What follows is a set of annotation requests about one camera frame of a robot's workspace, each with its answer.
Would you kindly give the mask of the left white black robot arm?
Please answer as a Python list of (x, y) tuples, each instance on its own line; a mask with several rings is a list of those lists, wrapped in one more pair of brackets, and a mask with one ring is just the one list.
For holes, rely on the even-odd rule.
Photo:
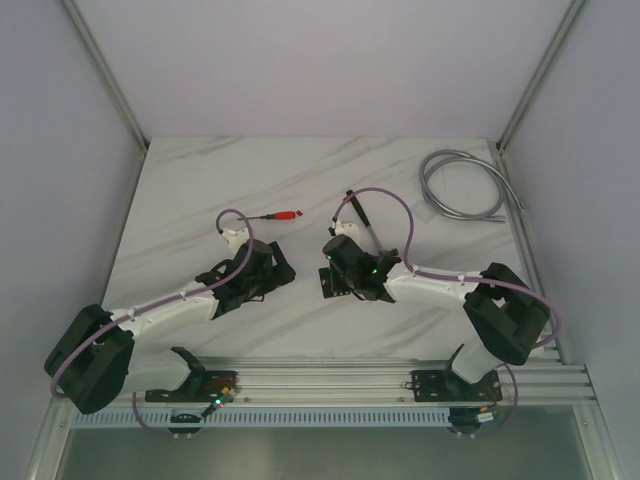
[(149, 402), (207, 402), (216, 408), (234, 388), (235, 373), (207, 370), (186, 347), (175, 344), (174, 334), (260, 302), (295, 278), (278, 243), (245, 242), (233, 258), (197, 275), (173, 301), (154, 301), (151, 311), (84, 307), (44, 370), (56, 391), (83, 414), (138, 392)]

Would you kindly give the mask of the black fuse box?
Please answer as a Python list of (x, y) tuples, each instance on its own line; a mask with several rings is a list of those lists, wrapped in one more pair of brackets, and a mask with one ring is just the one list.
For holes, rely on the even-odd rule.
[(325, 299), (352, 294), (351, 288), (344, 282), (340, 273), (333, 266), (320, 268), (318, 273), (322, 295)]

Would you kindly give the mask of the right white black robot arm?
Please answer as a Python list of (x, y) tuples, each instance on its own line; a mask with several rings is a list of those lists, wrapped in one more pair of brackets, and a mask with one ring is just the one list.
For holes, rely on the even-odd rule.
[(490, 375), (505, 364), (523, 365), (550, 319), (549, 308), (507, 266), (492, 263), (470, 275), (410, 271), (398, 255), (372, 255), (347, 235), (333, 237), (320, 270), (323, 295), (360, 301), (426, 303), (466, 315), (474, 337), (461, 344), (436, 384), (454, 401), (478, 398)]

